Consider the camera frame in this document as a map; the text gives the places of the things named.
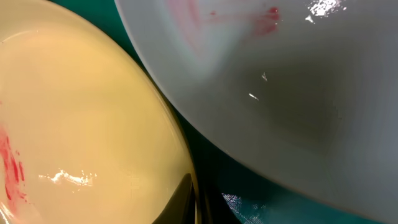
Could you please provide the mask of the light blue plate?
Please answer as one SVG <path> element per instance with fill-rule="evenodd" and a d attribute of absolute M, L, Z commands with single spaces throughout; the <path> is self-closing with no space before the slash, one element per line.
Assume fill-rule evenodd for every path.
<path fill-rule="evenodd" d="M 397 0 L 120 0 L 141 62 L 204 137 L 325 204 L 397 222 Z"/>

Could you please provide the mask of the yellow plate front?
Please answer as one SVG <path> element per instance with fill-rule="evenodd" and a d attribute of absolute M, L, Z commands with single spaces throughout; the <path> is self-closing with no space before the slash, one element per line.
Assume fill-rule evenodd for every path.
<path fill-rule="evenodd" d="M 1 222 L 153 223 L 195 172 L 138 64 L 49 1 L 1 2 Z"/>

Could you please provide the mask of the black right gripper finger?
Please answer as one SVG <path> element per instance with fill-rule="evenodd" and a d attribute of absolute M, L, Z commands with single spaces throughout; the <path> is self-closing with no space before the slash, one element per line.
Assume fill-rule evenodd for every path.
<path fill-rule="evenodd" d="M 195 191 L 191 174 L 185 174 L 153 224 L 195 224 Z"/>

